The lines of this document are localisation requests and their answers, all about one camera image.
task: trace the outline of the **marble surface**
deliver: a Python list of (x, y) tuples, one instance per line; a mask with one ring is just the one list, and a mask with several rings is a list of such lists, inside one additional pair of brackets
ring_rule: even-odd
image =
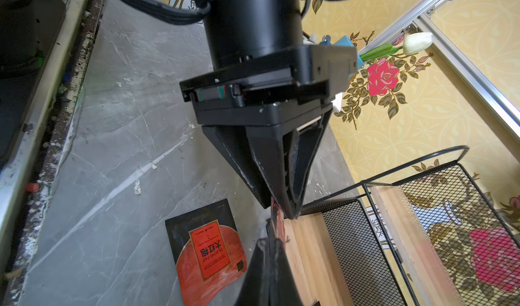
[[(108, 0), (21, 305), (181, 305), (164, 220), (224, 198), (250, 260), (269, 211), (202, 134), (178, 86), (211, 68), (202, 25), (174, 27)], [(352, 183), (328, 128), (305, 201)], [(210, 305), (234, 303), (244, 277)]]

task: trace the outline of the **yellow floral wallpaper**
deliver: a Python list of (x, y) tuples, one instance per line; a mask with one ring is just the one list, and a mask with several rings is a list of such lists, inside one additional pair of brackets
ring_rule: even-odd
[(452, 0), (432, 21), (520, 107), (520, 0)]
[(420, 0), (346, 0), (323, 2), (315, 13), (313, 9), (303, 19), (303, 30), (316, 33), (318, 39), (330, 35), (336, 42), (352, 32), (360, 32), (358, 50), (365, 46), (361, 37), (374, 38)]
[[(352, 176), (360, 181), (422, 155), (468, 145), (470, 152), (462, 161), (468, 172), (480, 174), (478, 185), (484, 192), (491, 191), (498, 207), (500, 202), (509, 204), (511, 197), (520, 194), (517, 159), (475, 110), (482, 109), (477, 99), (446, 61), (434, 50), (417, 56), (429, 57), (430, 65), (418, 72), (419, 78), (408, 76), (398, 92), (392, 93), (406, 95), (406, 102), (398, 104), (399, 111), (392, 119), (389, 105), (371, 102), (362, 106), (355, 126), (341, 117), (331, 118), (332, 130)], [(378, 102), (388, 93), (378, 95)], [(348, 110), (347, 99), (343, 105)], [(440, 162), (453, 157), (442, 157)], [(387, 181), (415, 173), (410, 168)]]

